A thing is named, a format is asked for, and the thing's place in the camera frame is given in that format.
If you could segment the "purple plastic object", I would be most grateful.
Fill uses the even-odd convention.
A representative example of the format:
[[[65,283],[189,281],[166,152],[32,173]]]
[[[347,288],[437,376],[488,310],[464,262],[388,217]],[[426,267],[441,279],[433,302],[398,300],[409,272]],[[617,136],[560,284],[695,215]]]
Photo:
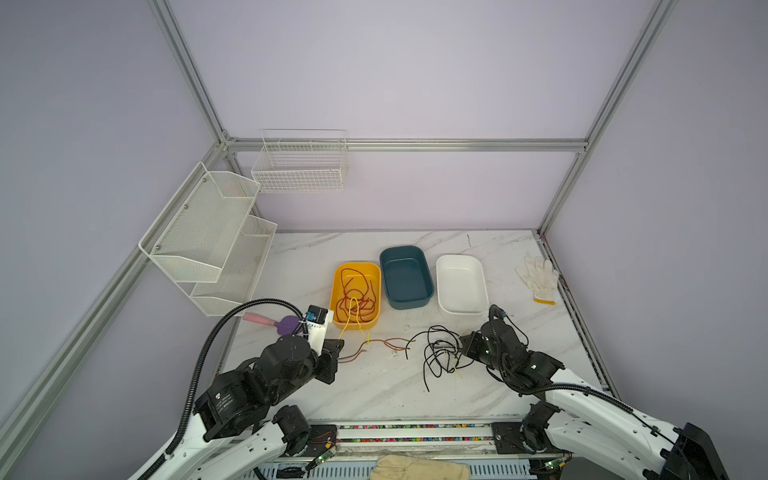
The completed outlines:
[[[280,336],[294,335],[297,332],[301,332],[302,319],[297,316],[289,315],[277,321],[274,326]]]

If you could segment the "yellow plastic bin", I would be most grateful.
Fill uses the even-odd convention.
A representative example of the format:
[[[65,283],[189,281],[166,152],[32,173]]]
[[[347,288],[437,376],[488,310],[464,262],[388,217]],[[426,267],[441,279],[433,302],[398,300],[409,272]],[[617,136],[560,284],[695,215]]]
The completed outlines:
[[[347,262],[335,272],[329,309],[342,331],[370,330],[378,322],[382,305],[382,272],[376,263]]]

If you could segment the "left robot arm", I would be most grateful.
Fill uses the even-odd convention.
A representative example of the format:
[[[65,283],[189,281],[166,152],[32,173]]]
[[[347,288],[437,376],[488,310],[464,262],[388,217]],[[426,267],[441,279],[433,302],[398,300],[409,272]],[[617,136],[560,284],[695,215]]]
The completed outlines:
[[[200,391],[213,341],[227,322],[260,305],[295,312],[284,300],[264,298],[234,307],[215,325],[196,361],[175,434],[135,473],[136,479],[237,479],[262,463],[302,452],[310,424],[286,399],[311,380],[332,384],[344,342],[326,336],[335,313],[316,305],[263,352],[216,376]]]

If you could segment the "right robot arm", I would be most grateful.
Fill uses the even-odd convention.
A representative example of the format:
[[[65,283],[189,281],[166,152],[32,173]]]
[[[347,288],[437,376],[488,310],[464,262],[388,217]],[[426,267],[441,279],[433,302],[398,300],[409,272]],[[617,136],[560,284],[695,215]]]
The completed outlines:
[[[591,386],[554,357],[528,348],[493,305],[487,321],[460,338],[463,356],[534,403],[520,422],[520,449],[583,457],[623,479],[725,479],[708,433],[656,419]]]

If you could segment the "white plastic bin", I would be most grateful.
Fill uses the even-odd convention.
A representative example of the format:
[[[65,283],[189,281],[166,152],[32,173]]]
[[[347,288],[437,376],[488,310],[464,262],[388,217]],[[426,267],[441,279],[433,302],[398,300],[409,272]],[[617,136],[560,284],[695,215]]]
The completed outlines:
[[[436,261],[438,306],[451,319],[478,319],[489,298],[481,262],[469,255],[446,254]]]

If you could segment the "white work glove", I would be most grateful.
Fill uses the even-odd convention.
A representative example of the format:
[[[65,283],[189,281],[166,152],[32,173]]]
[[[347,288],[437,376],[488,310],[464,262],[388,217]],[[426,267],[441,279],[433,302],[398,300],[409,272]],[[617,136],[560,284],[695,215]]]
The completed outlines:
[[[559,272],[552,262],[542,256],[524,258],[524,265],[515,268],[524,285],[532,292],[536,303],[554,305]]]

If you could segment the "upper white mesh shelf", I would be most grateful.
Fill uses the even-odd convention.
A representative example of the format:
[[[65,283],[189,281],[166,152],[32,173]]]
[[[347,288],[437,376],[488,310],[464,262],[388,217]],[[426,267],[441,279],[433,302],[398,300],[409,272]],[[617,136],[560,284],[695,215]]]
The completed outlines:
[[[138,248],[175,283],[215,283],[259,189],[250,178],[199,163]]]

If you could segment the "lower white mesh shelf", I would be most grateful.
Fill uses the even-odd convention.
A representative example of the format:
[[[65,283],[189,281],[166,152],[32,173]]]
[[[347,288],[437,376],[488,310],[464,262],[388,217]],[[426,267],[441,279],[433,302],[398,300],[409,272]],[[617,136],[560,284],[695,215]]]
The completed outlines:
[[[248,215],[216,283],[198,283],[190,299],[208,317],[223,316],[253,298],[277,224]]]

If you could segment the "beige cloth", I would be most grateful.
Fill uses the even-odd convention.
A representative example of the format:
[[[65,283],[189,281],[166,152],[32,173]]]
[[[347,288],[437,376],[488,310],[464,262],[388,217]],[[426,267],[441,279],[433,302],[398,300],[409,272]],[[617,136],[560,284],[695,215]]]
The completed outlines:
[[[370,479],[380,480],[442,480],[470,479],[467,465],[401,455],[386,455],[378,459]]]

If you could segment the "pink plastic object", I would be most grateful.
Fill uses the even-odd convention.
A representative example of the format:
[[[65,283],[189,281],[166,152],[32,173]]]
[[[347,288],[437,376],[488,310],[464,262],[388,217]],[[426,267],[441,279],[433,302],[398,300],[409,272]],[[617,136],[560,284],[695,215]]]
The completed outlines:
[[[274,320],[272,320],[272,319],[270,319],[268,317],[265,317],[265,316],[253,313],[253,312],[246,312],[246,313],[244,313],[243,316],[242,316],[242,319],[244,321],[255,323],[255,324],[259,324],[259,325],[270,326],[270,327],[274,327],[275,326],[275,321]]]

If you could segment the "white mesh shelf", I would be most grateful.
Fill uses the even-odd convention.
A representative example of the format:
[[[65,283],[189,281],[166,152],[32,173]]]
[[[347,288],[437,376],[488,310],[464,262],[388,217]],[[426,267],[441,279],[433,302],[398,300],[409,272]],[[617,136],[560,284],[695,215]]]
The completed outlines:
[[[199,163],[138,248],[175,283],[215,283],[259,189],[250,178]]]
[[[253,298],[277,224],[248,215],[216,283],[198,283],[190,299],[208,317],[223,316]]]

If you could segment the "teal plastic bin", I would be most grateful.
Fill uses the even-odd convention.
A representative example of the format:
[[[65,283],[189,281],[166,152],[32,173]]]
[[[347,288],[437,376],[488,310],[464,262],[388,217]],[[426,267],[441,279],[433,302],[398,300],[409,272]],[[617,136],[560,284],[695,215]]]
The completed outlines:
[[[379,256],[384,289],[395,310],[426,306],[434,295],[434,283],[424,252],[415,245],[384,249]]]

